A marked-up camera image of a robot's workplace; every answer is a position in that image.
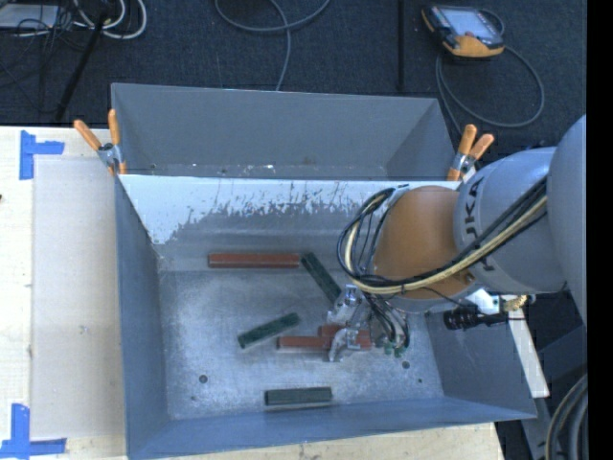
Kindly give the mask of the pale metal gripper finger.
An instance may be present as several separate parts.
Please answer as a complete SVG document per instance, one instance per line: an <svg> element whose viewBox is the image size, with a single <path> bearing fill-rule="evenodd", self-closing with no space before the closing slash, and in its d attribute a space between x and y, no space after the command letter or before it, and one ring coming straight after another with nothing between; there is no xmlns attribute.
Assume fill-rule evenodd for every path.
<svg viewBox="0 0 613 460"><path fill-rule="evenodd" d="M347 354L362 350L358 329L343 328L333 337L328 351L329 362L340 362Z"/></svg>
<svg viewBox="0 0 613 460"><path fill-rule="evenodd" d="M334 305L327 313L326 323L339 327L348 327L352 324L352 319L356 311L357 306L351 306L345 303Z"/></svg>

